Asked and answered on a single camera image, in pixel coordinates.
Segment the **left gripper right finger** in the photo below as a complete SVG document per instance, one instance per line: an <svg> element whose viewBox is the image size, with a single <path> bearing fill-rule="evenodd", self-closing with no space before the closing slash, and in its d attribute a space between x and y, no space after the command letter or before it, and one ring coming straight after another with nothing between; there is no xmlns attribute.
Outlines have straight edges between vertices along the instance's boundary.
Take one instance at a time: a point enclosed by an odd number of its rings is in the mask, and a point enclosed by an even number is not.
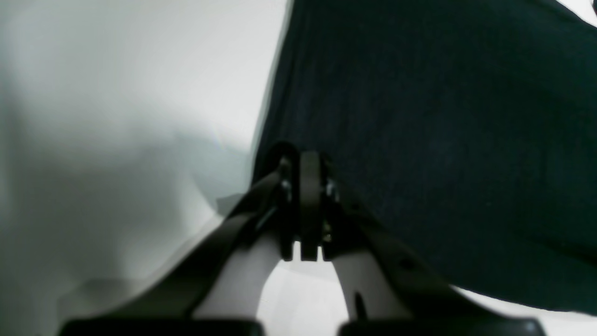
<svg viewBox="0 0 597 336"><path fill-rule="evenodd" d="M533 318L465 298L386 229L315 152L301 154L301 260L334 266L349 313L340 336L543 336Z"/></svg>

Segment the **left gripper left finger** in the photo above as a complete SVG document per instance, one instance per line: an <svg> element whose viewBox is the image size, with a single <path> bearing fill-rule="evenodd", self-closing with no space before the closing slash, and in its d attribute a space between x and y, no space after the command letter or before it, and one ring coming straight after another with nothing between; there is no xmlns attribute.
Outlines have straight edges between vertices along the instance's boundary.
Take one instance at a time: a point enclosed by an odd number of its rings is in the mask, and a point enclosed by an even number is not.
<svg viewBox="0 0 597 336"><path fill-rule="evenodd" d="M264 336L263 287L293 257L299 152L275 145L224 222L136 298L72 320L62 336Z"/></svg>

